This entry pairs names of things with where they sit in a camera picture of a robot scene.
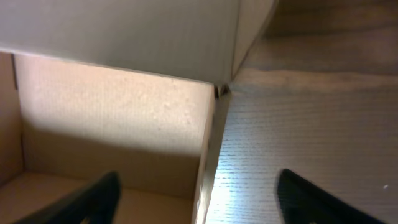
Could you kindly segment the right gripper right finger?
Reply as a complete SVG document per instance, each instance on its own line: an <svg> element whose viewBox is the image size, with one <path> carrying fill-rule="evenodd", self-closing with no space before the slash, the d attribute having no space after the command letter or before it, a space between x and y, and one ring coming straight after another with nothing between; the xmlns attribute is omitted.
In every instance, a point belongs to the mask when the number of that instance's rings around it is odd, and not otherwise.
<svg viewBox="0 0 398 224"><path fill-rule="evenodd" d="M284 223L383 224L289 169L280 171L275 194Z"/></svg>

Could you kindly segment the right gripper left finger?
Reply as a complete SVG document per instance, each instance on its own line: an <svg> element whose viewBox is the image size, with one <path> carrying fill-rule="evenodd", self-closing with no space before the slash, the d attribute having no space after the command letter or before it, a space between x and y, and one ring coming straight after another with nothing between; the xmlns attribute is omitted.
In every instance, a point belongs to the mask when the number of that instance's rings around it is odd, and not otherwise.
<svg viewBox="0 0 398 224"><path fill-rule="evenodd" d="M89 223L111 224L120 197L119 175L112 171L49 206L16 220L16 223L62 224L87 220Z"/></svg>

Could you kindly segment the brown cardboard box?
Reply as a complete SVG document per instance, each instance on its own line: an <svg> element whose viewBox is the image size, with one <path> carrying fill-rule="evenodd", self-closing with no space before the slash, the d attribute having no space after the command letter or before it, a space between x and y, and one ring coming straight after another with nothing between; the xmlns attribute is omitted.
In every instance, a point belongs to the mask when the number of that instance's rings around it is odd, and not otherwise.
<svg viewBox="0 0 398 224"><path fill-rule="evenodd" d="M2 1L1 222L115 171L112 223L205 223L276 1Z"/></svg>

